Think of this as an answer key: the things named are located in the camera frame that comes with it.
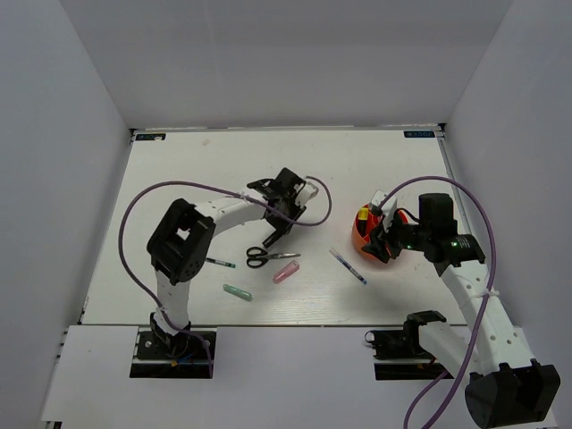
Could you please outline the orange round organizer container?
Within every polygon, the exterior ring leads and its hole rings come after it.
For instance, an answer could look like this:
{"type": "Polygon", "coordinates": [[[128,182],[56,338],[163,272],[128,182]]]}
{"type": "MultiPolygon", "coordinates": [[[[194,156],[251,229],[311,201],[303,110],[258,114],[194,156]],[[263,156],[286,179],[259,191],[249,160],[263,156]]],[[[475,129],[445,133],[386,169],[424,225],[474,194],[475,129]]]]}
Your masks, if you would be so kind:
{"type": "Polygon", "coordinates": [[[375,256],[366,253],[363,250],[363,247],[370,242],[370,234],[374,231],[377,225],[380,224],[380,218],[374,217],[369,211],[367,224],[358,224],[358,211],[355,216],[354,223],[352,224],[352,231],[351,231],[352,245],[354,249],[357,251],[357,253],[365,260],[368,260],[373,264],[379,265],[381,261],[377,259],[375,256]]]}

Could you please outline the blue pen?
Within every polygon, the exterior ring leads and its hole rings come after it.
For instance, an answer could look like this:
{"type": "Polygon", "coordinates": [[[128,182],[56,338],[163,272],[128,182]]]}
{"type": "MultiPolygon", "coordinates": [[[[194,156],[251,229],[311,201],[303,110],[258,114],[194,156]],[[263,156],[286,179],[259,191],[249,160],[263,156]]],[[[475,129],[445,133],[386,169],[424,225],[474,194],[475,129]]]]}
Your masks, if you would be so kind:
{"type": "Polygon", "coordinates": [[[340,262],[354,277],[356,277],[363,285],[367,285],[366,278],[361,275],[344,257],[342,257],[333,248],[329,249],[329,253],[340,262]]]}

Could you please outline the yellow highlighter marker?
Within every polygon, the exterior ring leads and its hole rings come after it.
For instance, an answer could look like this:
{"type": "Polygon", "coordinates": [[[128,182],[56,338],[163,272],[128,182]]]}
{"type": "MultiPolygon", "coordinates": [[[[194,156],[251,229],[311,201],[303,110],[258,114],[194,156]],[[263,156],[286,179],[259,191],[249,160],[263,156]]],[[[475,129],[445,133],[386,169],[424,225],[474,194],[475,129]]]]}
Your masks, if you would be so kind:
{"type": "Polygon", "coordinates": [[[357,223],[358,224],[367,224],[369,217],[369,209],[367,206],[363,206],[359,209],[357,213],[357,223]]]}

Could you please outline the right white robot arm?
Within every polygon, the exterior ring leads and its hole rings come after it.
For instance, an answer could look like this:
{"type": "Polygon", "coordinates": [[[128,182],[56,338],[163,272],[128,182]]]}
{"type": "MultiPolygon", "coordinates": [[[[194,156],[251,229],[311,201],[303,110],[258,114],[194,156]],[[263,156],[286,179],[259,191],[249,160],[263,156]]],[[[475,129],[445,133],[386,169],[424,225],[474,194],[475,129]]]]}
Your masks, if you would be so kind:
{"type": "Polygon", "coordinates": [[[373,213],[367,254],[387,263],[404,250],[420,252],[458,304],[471,331],[468,342],[436,310],[412,313],[399,330],[374,331],[369,341],[381,361],[434,358],[460,380],[467,410],[480,428],[543,421],[560,386],[553,365],[541,364],[517,333],[490,285],[484,253],[470,234],[458,232],[452,198],[446,193],[419,197],[419,216],[404,221],[395,198],[373,213]]]}

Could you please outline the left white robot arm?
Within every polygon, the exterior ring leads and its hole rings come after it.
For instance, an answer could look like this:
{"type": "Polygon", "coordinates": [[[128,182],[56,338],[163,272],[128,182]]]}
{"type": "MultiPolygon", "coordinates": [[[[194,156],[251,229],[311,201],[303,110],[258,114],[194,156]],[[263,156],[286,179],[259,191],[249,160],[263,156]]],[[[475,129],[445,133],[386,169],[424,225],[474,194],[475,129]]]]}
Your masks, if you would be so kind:
{"type": "Polygon", "coordinates": [[[147,243],[156,272],[157,297],[154,328],[161,330],[158,346],[171,357],[189,346],[188,313],[190,281],[206,261],[211,241],[217,235],[242,224],[267,221],[273,228],[262,242],[270,248],[287,235],[318,193],[311,182],[284,168],[274,179],[250,182],[237,196],[191,204],[175,200],[147,243]]]}

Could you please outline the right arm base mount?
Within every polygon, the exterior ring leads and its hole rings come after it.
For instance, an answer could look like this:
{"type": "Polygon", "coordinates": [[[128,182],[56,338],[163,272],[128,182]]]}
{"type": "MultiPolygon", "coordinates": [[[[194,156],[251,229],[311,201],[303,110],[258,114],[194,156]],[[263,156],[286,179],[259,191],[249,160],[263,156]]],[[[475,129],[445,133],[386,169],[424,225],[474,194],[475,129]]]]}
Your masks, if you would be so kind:
{"type": "Polygon", "coordinates": [[[374,350],[376,381],[429,381],[440,374],[451,379],[444,366],[419,343],[419,328],[447,319],[438,311],[426,310],[409,314],[397,330],[370,330],[364,341],[374,350]]]}

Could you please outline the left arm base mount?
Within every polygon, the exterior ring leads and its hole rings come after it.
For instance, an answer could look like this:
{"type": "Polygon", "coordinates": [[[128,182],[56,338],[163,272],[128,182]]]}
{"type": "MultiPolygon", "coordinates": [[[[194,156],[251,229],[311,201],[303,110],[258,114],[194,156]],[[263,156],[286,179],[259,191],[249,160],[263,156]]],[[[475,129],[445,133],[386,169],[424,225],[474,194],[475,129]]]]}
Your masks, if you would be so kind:
{"type": "Polygon", "coordinates": [[[182,345],[170,351],[150,330],[140,330],[130,365],[131,379],[207,380],[214,364],[200,339],[183,335],[182,345]]]}

